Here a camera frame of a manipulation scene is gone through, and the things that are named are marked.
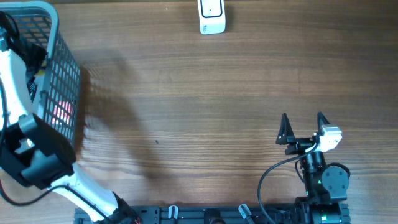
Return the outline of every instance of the wood grain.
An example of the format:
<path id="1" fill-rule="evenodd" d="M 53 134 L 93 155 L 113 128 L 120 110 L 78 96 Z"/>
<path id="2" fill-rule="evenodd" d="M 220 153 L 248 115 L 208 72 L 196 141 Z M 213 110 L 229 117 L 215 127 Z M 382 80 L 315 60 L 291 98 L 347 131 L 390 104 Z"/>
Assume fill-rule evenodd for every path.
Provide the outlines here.
<path id="1" fill-rule="evenodd" d="M 226 2 L 227 30 L 209 36 L 196 2 L 57 9 L 83 70 L 78 163 L 131 205 L 255 205 L 261 174 L 287 158 L 275 145 L 282 113 L 308 136 L 323 111 L 343 130 L 326 159 L 351 169 L 353 223 L 398 220 L 396 3 Z M 38 194 L 1 178 L 16 200 Z M 262 193 L 305 195 L 293 163 Z M 74 208 L 55 194 L 28 208 L 0 201 L 0 220 L 71 223 Z"/>

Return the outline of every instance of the white device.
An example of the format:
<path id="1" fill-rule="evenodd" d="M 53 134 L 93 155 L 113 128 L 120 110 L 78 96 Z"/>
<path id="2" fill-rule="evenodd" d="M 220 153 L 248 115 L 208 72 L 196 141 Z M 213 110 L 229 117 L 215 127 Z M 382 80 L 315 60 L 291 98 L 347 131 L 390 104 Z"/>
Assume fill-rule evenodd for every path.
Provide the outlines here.
<path id="1" fill-rule="evenodd" d="M 225 31 L 224 0 L 198 0 L 200 32 L 204 35 Z"/>
<path id="2" fill-rule="evenodd" d="M 319 144 L 317 145 L 315 152 L 327 152 L 332 150 L 343 138 L 343 132 L 337 125 L 324 124 L 321 127 L 322 135 L 319 136 Z M 305 152 L 311 151 L 314 147 L 315 146 L 306 149 Z"/>

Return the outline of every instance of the black basket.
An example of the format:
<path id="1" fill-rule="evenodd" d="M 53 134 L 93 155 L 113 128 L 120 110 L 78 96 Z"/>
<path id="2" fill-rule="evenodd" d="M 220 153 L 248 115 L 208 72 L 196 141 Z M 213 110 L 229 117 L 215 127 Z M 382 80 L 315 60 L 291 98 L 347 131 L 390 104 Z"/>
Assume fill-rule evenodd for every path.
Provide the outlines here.
<path id="1" fill-rule="evenodd" d="M 47 49 L 44 75 L 35 79 L 34 113 L 74 145 L 81 74 L 58 31 L 57 11 L 42 1 L 0 3 L 0 11 L 14 18 L 22 39 Z"/>

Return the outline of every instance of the wire basket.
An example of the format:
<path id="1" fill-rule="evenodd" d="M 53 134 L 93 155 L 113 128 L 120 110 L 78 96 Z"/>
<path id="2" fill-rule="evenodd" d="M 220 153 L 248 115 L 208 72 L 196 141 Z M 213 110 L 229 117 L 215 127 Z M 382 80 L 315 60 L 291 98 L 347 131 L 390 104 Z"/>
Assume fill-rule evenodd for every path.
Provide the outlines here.
<path id="1" fill-rule="evenodd" d="M 44 74 L 36 76 L 34 113 L 75 142 L 81 74 L 58 30 L 58 13 L 46 2 L 5 2 L 0 11 L 17 22 L 21 38 L 47 49 Z"/>

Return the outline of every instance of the cable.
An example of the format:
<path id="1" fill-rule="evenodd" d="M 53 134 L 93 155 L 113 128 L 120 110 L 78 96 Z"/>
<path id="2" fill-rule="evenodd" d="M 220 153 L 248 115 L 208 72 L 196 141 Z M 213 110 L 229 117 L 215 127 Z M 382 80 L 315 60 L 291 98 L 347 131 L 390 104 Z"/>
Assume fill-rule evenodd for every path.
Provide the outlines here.
<path id="1" fill-rule="evenodd" d="M 298 177 L 300 178 L 301 182 L 304 183 L 304 179 L 303 179 L 303 177 L 301 176 L 301 174 L 300 174 L 300 172 L 299 172 L 299 169 L 297 168 L 297 164 L 298 164 L 299 162 L 300 162 L 300 160 L 297 160 L 296 163 L 294 164 L 294 167 L 296 168 L 296 173 L 297 173 Z"/>
<path id="2" fill-rule="evenodd" d="M 89 207 L 91 207 L 94 211 L 98 212 L 98 214 L 100 214 L 102 217 L 104 217 L 104 219 L 110 223 L 114 223 L 110 218 L 108 218 L 103 212 L 101 212 L 100 209 L 98 209 L 95 205 L 93 205 L 92 203 L 90 203 L 89 201 L 87 201 L 87 199 L 85 199 L 83 196 L 81 196 L 78 192 L 76 192 L 75 190 L 73 190 L 71 187 L 69 187 L 68 185 L 58 185 L 55 186 L 51 189 L 49 189 L 48 191 L 44 192 L 43 194 L 41 194 L 40 196 L 38 196 L 37 198 L 28 201 L 28 202 L 15 202 L 13 201 L 13 199 L 9 198 L 7 196 L 7 194 L 4 191 L 4 188 L 2 187 L 1 184 L 1 180 L 0 180 L 0 194 L 3 197 L 3 199 L 10 203 L 11 205 L 14 206 L 18 206 L 18 207 L 22 207 L 22 206 L 27 206 L 27 205 L 32 205 L 33 203 L 38 202 L 40 199 L 44 198 L 46 195 L 48 195 L 49 193 L 51 193 L 52 191 L 54 191 L 55 189 L 59 189 L 59 188 L 64 188 L 68 191 L 70 191 L 72 194 L 74 194 L 76 197 L 78 197 L 80 200 L 82 200 L 83 202 L 85 202 Z"/>
<path id="3" fill-rule="evenodd" d="M 4 138 L 6 137 L 6 129 L 7 129 L 7 117 L 8 117 L 8 111 L 7 111 L 7 98 L 6 98 L 6 91 L 4 89 L 4 84 L 0 78 L 0 90 L 1 90 L 1 104 L 2 104 L 2 130 L 1 130 L 1 135 L 0 135 L 0 156 L 1 156 L 1 150 L 2 150 L 2 145 L 4 143 Z"/>
<path id="4" fill-rule="evenodd" d="M 7 129 L 7 117 L 8 117 L 8 112 L 7 112 L 7 102 L 6 102 L 6 91 L 4 90 L 4 84 L 0 78 L 0 90 L 1 90 L 1 103 L 2 103 L 2 113 L 3 113 L 3 126 L 2 126 L 2 131 L 1 131 L 1 135 L 0 135 L 0 155 L 1 155 L 1 150 L 2 150 L 2 146 L 4 143 L 4 138 L 5 138 L 5 133 L 6 133 L 6 129 Z M 13 201 L 13 199 L 9 198 L 8 195 L 6 194 L 6 192 L 4 191 L 4 188 L 2 187 L 1 184 L 1 180 L 0 180 L 0 195 L 1 197 L 8 203 L 10 203 L 11 205 L 15 205 L 15 206 L 27 206 L 27 205 L 32 205 L 33 203 L 38 202 L 39 200 L 41 200 L 42 198 L 44 198 L 46 195 L 48 195 L 50 192 L 52 192 L 55 189 L 58 188 L 64 188 L 68 191 L 70 191 L 71 193 L 73 193 L 76 197 L 78 197 L 80 200 L 82 200 L 83 202 L 85 202 L 89 207 L 91 207 L 94 211 L 96 211 L 98 214 L 100 214 L 102 217 L 104 217 L 104 219 L 110 223 L 114 223 L 110 218 L 108 218 L 103 212 L 101 212 L 101 210 L 99 210 L 95 205 L 93 205 L 92 203 L 90 203 L 89 201 L 87 201 L 87 199 L 85 199 L 83 196 L 81 196 L 78 192 L 76 192 L 75 190 L 73 190 L 71 187 L 67 186 L 67 185 L 58 185 L 55 186 L 51 189 L 49 189 L 48 191 L 44 192 L 43 194 L 41 194 L 40 196 L 38 196 L 37 198 L 29 201 L 29 202 L 15 202 Z"/>
<path id="5" fill-rule="evenodd" d="M 275 169 L 276 167 L 279 167 L 280 165 L 285 164 L 285 163 L 287 163 L 287 162 L 292 162 L 292 161 L 294 161 L 294 160 L 301 159 L 301 158 L 303 158 L 303 157 L 309 155 L 309 154 L 312 153 L 313 151 L 315 151 L 315 150 L 317 149 L 317 147 L 318 147 L 318 142 L 316 142 L 316 143 L 314 144 L 314 146 L 312 147 L 312 149 L 309 150 L 308 152 L 306 152 L 305 154 L 302 154 L 301 156 L 292 157 L 292 158 L 290 158 L 290 159 L 286 159 L 286 160 L 284 160 L 284 161 L 282 161 L 282 162 L 278 162 L 277 164 L 274 164 L 273 166 L 271 166 L 270 168 L 268 168 L 267 171 L 265 171 L 265 173 L 261 176 L 260 181 L 259 181 L 259 186 L 258 186 L 258 188 L 257 188 L 257 199 L 258 199 L 258 201 L 259 201 L 259 205 L 260 205 L 260 208 L 261 208 L 263 214 L 267 217 L 267 219 L 269 220 L 270 223 L 275 224 L 275 222 L 272 220 L 272 218 L 268 215 L 268 213 L 267 213 L 266 209 L 264 208 L 264 206 L 263 206 L 263 204 L 262 204 L 262 201 L 261 201 L 261 185 L 262 185 L 262 181 L 264 180 L 264 178 L 266 177 L 266 175 L 267 175 L 271 170 L 273 170 L 273 169 Z"/>
<path id="6" fill-rule="evenodd" d="M 15 32 L 16 32 L 16 38 L 19 39 L 19 29 L 18 29 L 18 25 L 17 22 L 15 21 L 15 19 L 8 13 L 4 12 L 4 14 L 12 21 L 12 23 L 14 24 L 14 28 L 15 28 Z"/>
<path id="7" fill-rule="evenodd" d="M 326 166 L 327 166 L 327 167 L 331 167 L 331 166 L 340 167 L 340 168 L 342 168 L 345 172 L 347 172 L 348 178 L 351 176 L 351 172 L 349 171 L 348 167 L 344 166 L 343 164 L 340 164 L 340 163 L 338 163 L 338 162 L 332 162 L 332 163 L 329 163 L 329 164 L 326 165 Z"/>

